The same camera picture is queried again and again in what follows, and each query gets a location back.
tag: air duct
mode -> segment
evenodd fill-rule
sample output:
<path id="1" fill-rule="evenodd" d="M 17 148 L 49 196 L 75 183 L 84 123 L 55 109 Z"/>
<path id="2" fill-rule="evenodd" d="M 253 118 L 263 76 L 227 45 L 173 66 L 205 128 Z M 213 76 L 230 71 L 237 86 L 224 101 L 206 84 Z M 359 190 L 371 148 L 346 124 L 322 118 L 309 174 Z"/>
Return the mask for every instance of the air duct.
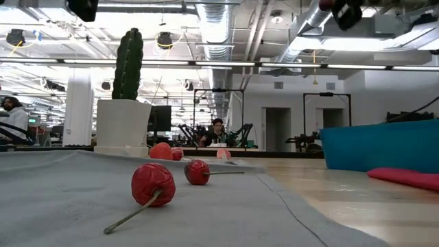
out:
<path id="1" fill-rule="evenodd" d="M 212 45 L 204 47 L 207 60 L 230 60 L 230 47 L 222 46 L 230 41 L 232 5 L 228 4 L 197 4 L 200 17 L 200 29 L 203 43 Z M 231 89 L 232 73 L 229 70 L 212 69 L 209 73 L 209 82 L 212 89 Z M 217 117 L 227 115 L 227 100 L 229 93 L 214 93 L 213 102 Z"/>
<path id="2" fill-rule="evenodd" d="M 106 13 L 152 13 L 152 14 L 197 14 L 194 5 L 170 3 L 99 3 L 98 12 Z"/>
<path id="3" fill-rule="evenodd" d="M 297 49 L 294 44 L 294 39 L 304 32 L 312 29 L 323 30 L 324 24 L 331 18 L 331 1 L 327 0 L 313 0 L 309 5 L 309 10 L 297 16 L 292 24 L 290 30 L 289 46 L 282 52 L 282 54 L 276 59 L 276 62 L 292 63 L 297 59 L 301 53 L 301 49 Z M 265 72 L 265 74 L 280 76 L 291 74 L 291 71 L 287 69 L 276 69 L 273 71 Z"/>

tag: doorway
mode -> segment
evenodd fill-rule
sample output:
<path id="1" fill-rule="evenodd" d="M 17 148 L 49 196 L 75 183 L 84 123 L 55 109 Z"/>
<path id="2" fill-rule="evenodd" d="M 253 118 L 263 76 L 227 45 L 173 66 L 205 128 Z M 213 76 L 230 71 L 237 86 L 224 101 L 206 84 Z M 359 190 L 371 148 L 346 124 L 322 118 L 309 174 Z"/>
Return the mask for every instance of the doorway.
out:
<path id="1" fill-rule="evenodd" d="M 343 109 L 323 109 L 323 128 L 334 128 L 343 126 Z"/>
<path id="2" fill-rule="evenodd" d="M 263 108 L 265 115 L 265 151 L 291 152 L 291 145 L 285 143 L 291 136 L 290 108 Z"/>

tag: pink pad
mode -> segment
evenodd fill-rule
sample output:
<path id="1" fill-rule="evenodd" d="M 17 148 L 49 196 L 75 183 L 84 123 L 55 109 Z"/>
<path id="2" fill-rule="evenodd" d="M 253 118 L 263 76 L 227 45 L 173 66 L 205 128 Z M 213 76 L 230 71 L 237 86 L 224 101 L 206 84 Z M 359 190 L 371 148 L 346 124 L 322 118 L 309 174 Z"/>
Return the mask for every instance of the pink pad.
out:
<path id="1" fill-rule="evenodd" d="M 439 174 L 422 174 L 409 169 L 375 168 L 369 177 L 439 192 Z"/>

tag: black frame stand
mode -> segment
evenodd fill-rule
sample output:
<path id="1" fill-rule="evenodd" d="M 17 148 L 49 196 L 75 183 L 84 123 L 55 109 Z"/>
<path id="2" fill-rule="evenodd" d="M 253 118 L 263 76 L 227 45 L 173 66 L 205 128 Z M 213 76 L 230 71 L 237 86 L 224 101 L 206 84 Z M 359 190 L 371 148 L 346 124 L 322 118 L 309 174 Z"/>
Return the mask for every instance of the black frame stand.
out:
<path id="1" fill-rule="evenodd" d="M 346 96 L 348 98 L 349 126 L 352 126 L 352 106 L 350 93 L 303 93 L 303 134 L 307 135 L 307 95 L 318 95 L 320 97 Z"/>
<path id="2" fill-rule="evenodd" d="M 154 134 L 152 135 L 152 145 L 154 146 L 154 144 L 157 143 L 157 110 L 154 110 L 153 114 L 153 122 L 152 122 L 152 129 Z"/>
<path id="3" fill-rule="evenodd" d="M 197 104 L 197 92 L 212 92 L 212 93 L 233 93 L 233 92 L 241 92 L 242 94 L 242 107 L 241 107 L 241 126 L 244 125 L 244 90 L 242 89 L 194 89 L 193 90 L 193 128 L 195 127 L 195 106 Z M 198 146 L 196 142 L 196 137 L 192 138 L 192 145 Z"/>

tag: fluorescent light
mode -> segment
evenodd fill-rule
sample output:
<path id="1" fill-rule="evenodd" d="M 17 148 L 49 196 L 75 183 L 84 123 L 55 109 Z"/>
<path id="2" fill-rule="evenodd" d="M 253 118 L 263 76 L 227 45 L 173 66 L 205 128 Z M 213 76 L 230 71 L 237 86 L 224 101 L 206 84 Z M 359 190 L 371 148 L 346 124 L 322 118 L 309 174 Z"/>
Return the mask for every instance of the fluorescent light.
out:
<path id="1" fill-rule="evenodd" d="M 178 4 L 169 4 L 169 5 L 160 5 L 160 4 L 153 4 L 153 3 L 100 3 L 99 7 L 104 8 L 181 8 L 181 5 Z M 195 6 L 188 5 L 186 8 L 193 10 L 195 9 Z"/>
<path id="2" fill-rule="evenodd" d="M 51 58 L 0 58 L 0 62 L 57 63 L 58 61 Z"/>
<path id="3" fill-rule="evenodd" d="M 393 66 L 396 71 L 439 71 L 439 67 L 430 66 Z"/>
<path id="4" fill-rule="evenodd" d="M 272 68 L 320 68 L 320 64 L 304 64 L 304 63 L 274 63 L 274 62 L 264 62 L 262 67 L 272 67 Z"/>
<path id="5" fill-rule="evenodd" d="M 142 64 L 146 65 L 188 65 L 187 61 L 166 61 L 166 60 L 143 60 Z"/>
<path id="6" fill-rule="evenodd" d="M 65 59 L 66 63 L 78 64 L 116 64 L 114 59 Z"/>
<path id="7" fill-rule="evenodd" d="M 241 66 L 241 67 L 253 67 L 254 62 L 216 62 L 216 61 L 201 61 L 195 62 L 200 66 Z"/>
<path id="8" fill-rule="evenodd" d="M 383 65 L 328 64 L 328 69 L 385 69 Z"/>

